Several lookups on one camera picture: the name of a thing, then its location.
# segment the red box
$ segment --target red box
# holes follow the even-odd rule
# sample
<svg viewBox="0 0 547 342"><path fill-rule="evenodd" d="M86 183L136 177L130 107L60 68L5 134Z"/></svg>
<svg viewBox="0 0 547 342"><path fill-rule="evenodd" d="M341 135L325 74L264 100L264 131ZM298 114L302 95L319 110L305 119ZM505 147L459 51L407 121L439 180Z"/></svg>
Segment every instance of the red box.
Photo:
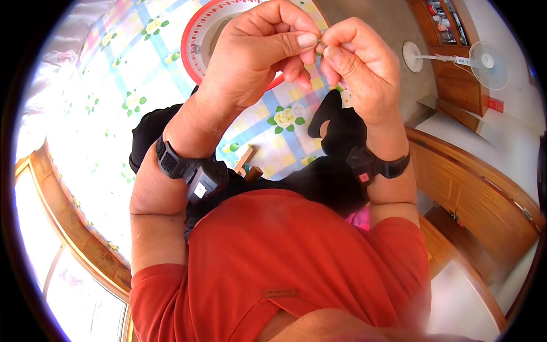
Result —
<svg viewBox="0 0 547 342"><path fill-rule="evenodd" d="M497 98L489 97L488 98L488 107L503 113L503 101L498 100Z"/></svg>

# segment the white label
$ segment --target white label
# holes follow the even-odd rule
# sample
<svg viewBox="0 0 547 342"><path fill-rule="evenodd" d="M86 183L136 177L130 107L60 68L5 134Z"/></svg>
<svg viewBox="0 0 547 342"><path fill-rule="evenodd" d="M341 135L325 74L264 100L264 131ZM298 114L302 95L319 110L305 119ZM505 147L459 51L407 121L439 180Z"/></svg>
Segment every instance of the white label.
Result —
<svg viewBox="0 0 547 342"><path fill-rule="evenodd" d="M194 194L196 194L199 198L203 198L203 195L205 195L206 192L207 189L201 183L198 183L196 189L194 190Z"/></svg>

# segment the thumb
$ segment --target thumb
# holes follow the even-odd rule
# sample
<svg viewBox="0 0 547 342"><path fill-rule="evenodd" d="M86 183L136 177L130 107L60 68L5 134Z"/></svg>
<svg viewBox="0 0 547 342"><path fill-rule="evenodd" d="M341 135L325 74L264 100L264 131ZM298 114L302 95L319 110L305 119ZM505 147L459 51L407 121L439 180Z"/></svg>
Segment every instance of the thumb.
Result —
<svg viewBox="0 0 547 342"><path fill-rule="evenodd" d="M285 58L313 50L317 36L311 32L285 32L261 38L264 60L274 64Z"/></svg>
<svg viewBox="0 0 547 342"><path fill-rule="evenodd" d="M331 68L354 89L359 89L360 84L369 76L370 70L365 64L344 48L330 45L325 49L323 55L330 61Z"/></svg>

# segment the shirt sleeve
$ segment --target shirt sleeve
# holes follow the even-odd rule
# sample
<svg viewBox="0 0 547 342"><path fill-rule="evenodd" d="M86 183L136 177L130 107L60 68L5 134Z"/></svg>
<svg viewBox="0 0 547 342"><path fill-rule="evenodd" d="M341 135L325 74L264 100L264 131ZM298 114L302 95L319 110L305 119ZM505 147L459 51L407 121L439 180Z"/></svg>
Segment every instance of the shirt sleeve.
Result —
<svg viewBox="0 0 547 342"><path fill-rule="evenodd" d="M431 280L420 228L405 218L390 217L361 234L409 299L400 309L402 325L423 331L431 308Z"/></svg>
<svg viewBox="0 0 547 342"><path fill-rule="evenodd" d="M133 276L129 304L139 342L187 340L187 279L187 266L179 264L149 266Z"/></svg>

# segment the fan base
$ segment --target fan base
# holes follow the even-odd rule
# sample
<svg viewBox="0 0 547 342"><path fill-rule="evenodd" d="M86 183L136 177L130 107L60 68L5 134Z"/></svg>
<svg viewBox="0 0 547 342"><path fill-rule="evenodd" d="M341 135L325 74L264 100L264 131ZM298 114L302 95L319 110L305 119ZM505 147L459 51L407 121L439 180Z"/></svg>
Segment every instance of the fan base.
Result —
<svg viewBox="0 0 547 342"><path fill-rule="evenodd" d="M405 42L403 44L403 58L410 71L420 72L422 70L423 59L416 58L416 56L420 56L421 54L420 49L413 42Z"/></svg>

